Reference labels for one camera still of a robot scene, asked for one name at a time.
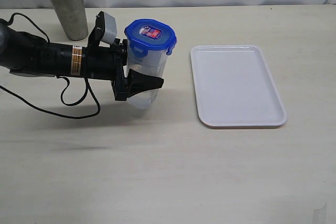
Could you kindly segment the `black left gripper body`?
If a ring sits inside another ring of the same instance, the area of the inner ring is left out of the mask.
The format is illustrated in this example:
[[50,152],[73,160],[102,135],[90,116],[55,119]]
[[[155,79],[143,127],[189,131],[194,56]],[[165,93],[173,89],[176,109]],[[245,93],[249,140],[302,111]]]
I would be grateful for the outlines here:
[[83,76],[95,80],[108,80],[116,101],[127,100],[126,77],[121,58],[120,44],[122,39],[116,37],[109,45],[101,41],[104,33],[104,16],[100,11],[95,25],[88,37],[85,49],[85,69]]

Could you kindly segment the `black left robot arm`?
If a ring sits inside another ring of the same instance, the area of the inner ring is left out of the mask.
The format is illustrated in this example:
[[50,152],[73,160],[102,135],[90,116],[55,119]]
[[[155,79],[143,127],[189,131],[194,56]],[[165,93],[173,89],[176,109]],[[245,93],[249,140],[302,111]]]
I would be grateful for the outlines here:
[[127,41],[116,38],[115,18],[100,11],[85,47],[52,43],[10,28],[14,19],[1,19],[1,66],[24,77],[74,77],[111,81],[115,100],[160,89],[164,80],[130,70]]

